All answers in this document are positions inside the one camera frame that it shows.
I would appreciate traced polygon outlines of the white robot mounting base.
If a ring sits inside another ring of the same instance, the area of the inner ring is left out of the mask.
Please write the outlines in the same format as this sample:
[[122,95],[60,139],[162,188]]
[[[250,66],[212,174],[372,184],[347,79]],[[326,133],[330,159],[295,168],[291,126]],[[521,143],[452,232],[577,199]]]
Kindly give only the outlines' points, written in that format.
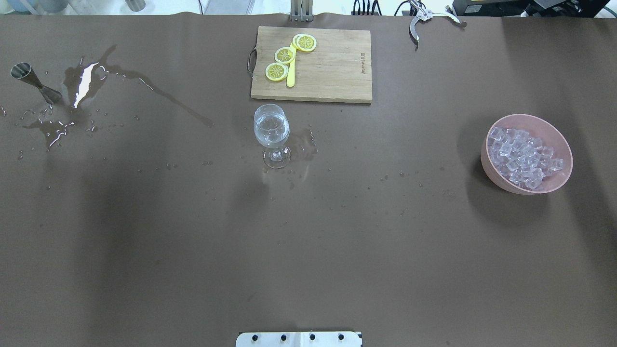
[[236,347],[363,347],[361,332],[244,332]]

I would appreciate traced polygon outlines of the steel double jigger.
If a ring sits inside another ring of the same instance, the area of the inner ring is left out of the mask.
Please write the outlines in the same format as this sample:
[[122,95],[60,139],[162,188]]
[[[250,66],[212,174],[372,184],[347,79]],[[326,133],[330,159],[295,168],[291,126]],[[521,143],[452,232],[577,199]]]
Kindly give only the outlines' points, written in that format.
[[37,88],[38,92],[49,105],[55,105],[62,100],[60,92],[42,84],[29,63],[19,62],[15,64],[13,68],[11,68],[10,74],[14,79]]

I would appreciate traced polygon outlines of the clear ice cubes pile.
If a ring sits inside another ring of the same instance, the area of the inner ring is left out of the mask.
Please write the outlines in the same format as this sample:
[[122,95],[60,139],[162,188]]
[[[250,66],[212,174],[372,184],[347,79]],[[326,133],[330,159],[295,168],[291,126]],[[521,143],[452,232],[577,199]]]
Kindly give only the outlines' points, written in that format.
[[549,178],[562,173],[565,160],[555,156],[540,137],[522,128],[494,126],[485,141],[489,166],[508,184],[540,191]]

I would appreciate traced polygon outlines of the yellow plastic knife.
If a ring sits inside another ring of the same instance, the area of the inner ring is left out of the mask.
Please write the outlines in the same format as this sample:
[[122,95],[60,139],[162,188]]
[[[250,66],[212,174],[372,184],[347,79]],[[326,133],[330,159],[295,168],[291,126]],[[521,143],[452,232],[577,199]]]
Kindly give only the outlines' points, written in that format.
[[295,86],[295,64],[296,64],[296,59],[295,58],[296,58],[297,47],[292,42],[290,44],[290,46],[289,46],[289,49],[290,49],[291,53],[293,53],[293,57],[292,57],[291,61],[288,64],[286,86],[288,88],[293,88]]

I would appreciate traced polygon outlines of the clear wine glass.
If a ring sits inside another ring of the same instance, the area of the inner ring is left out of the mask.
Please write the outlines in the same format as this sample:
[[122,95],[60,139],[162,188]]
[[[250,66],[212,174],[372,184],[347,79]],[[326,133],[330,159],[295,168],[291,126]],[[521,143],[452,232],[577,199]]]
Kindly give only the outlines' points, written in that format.
[[265,148],[263,158],[266,166],[281,169],[290,163],[291,151],[286,145],[290,125],[279,105],[261,105],[256,109],[254,134],[256,140]]

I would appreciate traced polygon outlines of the lemon slice far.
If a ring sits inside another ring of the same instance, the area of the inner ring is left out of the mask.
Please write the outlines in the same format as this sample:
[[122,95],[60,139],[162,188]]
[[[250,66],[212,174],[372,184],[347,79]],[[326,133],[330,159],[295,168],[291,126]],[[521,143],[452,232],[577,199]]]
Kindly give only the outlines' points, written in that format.
[[292,44],[302,52],[312,52],[317,47],[317,40],[312,35],[299,33],[293,37]]

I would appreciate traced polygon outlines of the lemon slice middle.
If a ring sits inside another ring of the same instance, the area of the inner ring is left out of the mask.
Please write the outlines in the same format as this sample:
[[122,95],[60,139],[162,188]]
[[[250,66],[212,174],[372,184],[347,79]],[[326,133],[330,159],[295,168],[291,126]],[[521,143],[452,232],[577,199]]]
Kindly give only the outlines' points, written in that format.
[[296,48],[289,46],[279,48],[274,55],[275,61],[284,65],[291,64],[291,62],[295,60],[295,57]]

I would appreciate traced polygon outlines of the metal reacher grabber tool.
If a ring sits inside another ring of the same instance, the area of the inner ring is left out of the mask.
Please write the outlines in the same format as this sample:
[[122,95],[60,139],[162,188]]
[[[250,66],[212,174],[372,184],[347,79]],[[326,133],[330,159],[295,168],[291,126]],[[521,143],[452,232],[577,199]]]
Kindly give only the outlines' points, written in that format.
[[437,15],[439,17],[449,18],[450,22],[452,22],[454,26],[457,26],[460,28],[466,28],[468,25],[467,22],[456,17],[453,13],[448,13],[448,12],[434,13],[434,11],[423,7],[420,4],[420,0],[407,0],[407,2],[410,4],[411,9],[415,10],[415,15],[412,18],[410,22],[410,26],[409,26],[409,33],[410,33],[411,40],[414,43],[415,51],[417,51],[419,48],[419,34],[416,30],[416,25],[419,22],[429,22],[430,20],[432,20],[433,17],[435,17],[435,15]]

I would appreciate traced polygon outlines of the aluminium frame post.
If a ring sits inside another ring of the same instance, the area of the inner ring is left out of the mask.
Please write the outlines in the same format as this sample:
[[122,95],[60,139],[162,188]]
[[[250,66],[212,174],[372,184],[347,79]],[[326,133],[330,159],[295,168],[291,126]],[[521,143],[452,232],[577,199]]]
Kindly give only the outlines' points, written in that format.
[[313,22],[313,0],[291,0],[290,5],[291,22]]

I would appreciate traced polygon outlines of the bamboo cutting board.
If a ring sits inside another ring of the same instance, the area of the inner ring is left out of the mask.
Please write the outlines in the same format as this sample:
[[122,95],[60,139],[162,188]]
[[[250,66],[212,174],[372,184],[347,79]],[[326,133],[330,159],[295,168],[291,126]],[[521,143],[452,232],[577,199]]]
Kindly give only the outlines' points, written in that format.
[[[275,51],[288,46],[297,34],[316,39],[312,52],[297,52],[295,85],[270,81],[266,67]],[[373,101],[372,34],[360,29],[322,29],[260,26],[256,36],[254,99],[362,103]]]

